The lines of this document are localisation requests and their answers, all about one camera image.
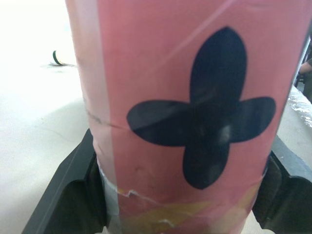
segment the white floor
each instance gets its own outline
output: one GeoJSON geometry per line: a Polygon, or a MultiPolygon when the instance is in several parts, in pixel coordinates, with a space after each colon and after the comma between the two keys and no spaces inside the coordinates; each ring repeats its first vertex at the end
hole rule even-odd
{"type": "MultiPolygon", "coordinates": [[[[20,234],[87,126],[74,67],[51,67],[69,36],[61,0],[0,0],[0,233],[20,234]]],[[[253,215],[244,234],[263,231],[253,215]]]]}

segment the pink cylinder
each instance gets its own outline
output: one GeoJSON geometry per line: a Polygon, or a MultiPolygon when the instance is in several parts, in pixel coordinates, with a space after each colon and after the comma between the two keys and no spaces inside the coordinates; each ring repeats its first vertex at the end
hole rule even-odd
{"type": "Polygon", "coordinates": [[[238,234],[311,0],[67,0],[111,234],[238,234]]]}

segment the yellow pattern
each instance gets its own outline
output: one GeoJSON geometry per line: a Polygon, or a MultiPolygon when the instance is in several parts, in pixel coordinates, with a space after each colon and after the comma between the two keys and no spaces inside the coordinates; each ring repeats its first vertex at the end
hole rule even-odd
{"type": "Polygon", "coordinates": [[[123,221],[126,233],[158,234],[178,226],[210,205],[210,202],[168,204],[123,221]]]}
{"type": "Polygon", "coordinates": [[[235,228],[236,225],[242,222],[248,215],[246,209],[255,198],[260,184],[261,183],[257,183],[253,185],[233,208],[227,211],[222,218],[220,218],[202,234],[227,234],[231,231],[231,229],[235,228]]]}

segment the black holder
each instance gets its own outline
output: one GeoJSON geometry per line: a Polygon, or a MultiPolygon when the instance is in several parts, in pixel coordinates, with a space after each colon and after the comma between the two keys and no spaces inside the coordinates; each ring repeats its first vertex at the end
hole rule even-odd
{"type": "MultiPolygon", "coordinates": [[[[22,234],[94,234],[106,225],[90,130],[60,164],[22,234]]],[[[254,215],[276,234],[312,233],[312,171],[276,137],[254,215]]]]}

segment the black flower shape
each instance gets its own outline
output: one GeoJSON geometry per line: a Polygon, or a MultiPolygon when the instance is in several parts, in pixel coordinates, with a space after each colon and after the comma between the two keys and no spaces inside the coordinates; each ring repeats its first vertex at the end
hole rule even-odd
{"type": "Polygon", "coordinates": [[[144,140],[185,146],[183,174],[197,189],[207,188],[220,177],[230,143],[260,135],[275,114],[270,97],[239,101],[246,60],[239,35],[225,27],[205,41],[195,58],[190,103],[149,100],[135,105],[127,115],[132,131],[144,140]]]}

